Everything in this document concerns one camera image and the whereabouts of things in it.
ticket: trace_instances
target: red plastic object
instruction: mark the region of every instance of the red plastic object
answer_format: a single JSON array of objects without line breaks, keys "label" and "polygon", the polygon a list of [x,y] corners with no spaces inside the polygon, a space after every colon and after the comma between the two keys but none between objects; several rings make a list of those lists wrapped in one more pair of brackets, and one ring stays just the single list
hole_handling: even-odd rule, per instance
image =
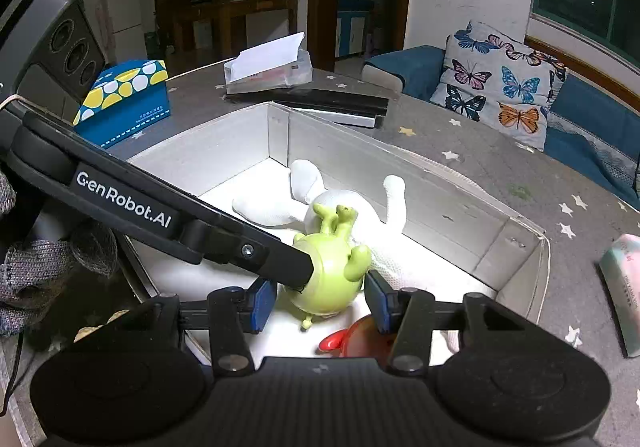
[{"label": "red plastic object", "polygon": [[347,330],[340,330],[324,338],[319,350],[340,350],[341,357],[373,357],[380,366],[386,366],[396,335],[381,335],[372,316],[358,319]]}]

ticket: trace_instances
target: polka dot pattern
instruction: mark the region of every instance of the polka dot pattern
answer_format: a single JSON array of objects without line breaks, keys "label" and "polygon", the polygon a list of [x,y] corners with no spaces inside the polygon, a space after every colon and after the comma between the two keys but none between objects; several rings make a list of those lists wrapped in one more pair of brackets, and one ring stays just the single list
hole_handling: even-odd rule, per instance
[{"label": "polka dot pattern", "polygon": [[103,75],[100,82],[87,94],[76,114],[74,126],[95,115],[100,110],[120,102],[123,98],[154,86],[168,78],[164,61],[132,62],[135,68],[113,77],[113,72]]}]

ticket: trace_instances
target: white cardboard box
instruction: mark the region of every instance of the white cardboard box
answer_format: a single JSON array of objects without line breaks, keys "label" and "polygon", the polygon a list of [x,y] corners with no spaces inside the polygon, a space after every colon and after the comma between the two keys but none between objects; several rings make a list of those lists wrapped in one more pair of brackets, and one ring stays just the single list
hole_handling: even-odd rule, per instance
[{"label": "white cardboard box", "polygon": [[[440,265],[439,271],[449,272],[452,279],[462,279],[454,276],[457,273],[467,278],[465,283],[457,281],[463,285],[460,297],[464,291],[484,291],[538,322],[550,258],[543,229],[459,173],[417,154],[279,104],[264,103],[175,135],[130,162],[230,212],[231,198],[242,179],[255,185],[259,170],[274,170],[269,180],[286,183],[286,167],[299,158],[318,166],[327,188],[361,193],[382,220],[383,180],[389,174],[402,177],[408,216],[404,234],[434,252],[433,265]],[[284,175],[277,173],[278,168]],[[287,242],[292,239],[287,231],[273,233]],[[137,274],[130,284],[140,299],[167,292],[178,293],[182,300],[206,299],[211,290],[249,287],[255,279],[233,265],[209,261],[188,265],[128,238],[125,244]],[[285,297],[278,297],[265,330],[246,337],[256,364],[267,355],[310,356],[317,353],[322,338],[367,313],[360,294],[340,316],[314,324],[304,333],[300,331],[302,313],[298,315]],[[188,345],[202,362],[209,362],[207,332],[188,332]],[[435,350],[432,363],[437,363],[434,355]]]}]

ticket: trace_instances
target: butterfly pillow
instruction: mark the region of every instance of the butterfly pillow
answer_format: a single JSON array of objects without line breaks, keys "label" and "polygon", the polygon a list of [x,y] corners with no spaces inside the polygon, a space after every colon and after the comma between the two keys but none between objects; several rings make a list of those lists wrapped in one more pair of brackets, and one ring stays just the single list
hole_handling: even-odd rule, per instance
[{"label": "butterfly pillow", "polygon": [[432,103],[543,149],[546,114],[566,77],[561,62],[470,21],[447,39],[443,65]]}]

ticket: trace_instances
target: gray tablecloth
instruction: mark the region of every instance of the gray tablecloth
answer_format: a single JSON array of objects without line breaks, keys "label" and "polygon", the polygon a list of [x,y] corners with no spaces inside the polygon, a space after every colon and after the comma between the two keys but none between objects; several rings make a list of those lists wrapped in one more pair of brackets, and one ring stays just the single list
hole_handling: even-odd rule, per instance
[{"label": "gray tablecloth", "polygon": [[[244,107],[245,104],[224,100],[223,85],[219,64],[169,80],[172,116],[114,146],[110,152],[130,158],[172,135]],[[382,127],[359,131],[446,164],[546,229],[552,244],[551,272],[540,326],[562,339],[572,338],[575,347],[608,373],[612,400],[596,438],[610,447],[640,445],[640,358],[623,356],[614,315],[596,267],[620,234],[640,232],[640,215],[621,206],[615,196],[572,169],[538,151],[532,153],[518,147],[511,138],[466,117],[335,73],[315,70],[313,86],[391,97]],[[578,206],[574,196],[579,196],[587,207]],[[561,204],[573,212],[562,212]],[[122,286],[121,281],[116,278],[114,286]],[[109,297],[105,293],[100,299]],[[124,299],[110,301],[104,312],[123,305]],[[87,325],[86,312],[71,313],[77,320],[76,327]],[[570,335],[570,327],[579,328],[579,334]],[[12,360],[14,344],[12,339],[2,341],[5,363]],[[44,435],[30,406],[27,386],[33,366],[50,354],[45,348],[34,355],[28,348],[25,355],[34,355],[34,361],[16,394],[17,406],[13,407],[14,417],[22,423],[18,425],[35,444]],[[6,383],[1,355],[0,372]]]}]

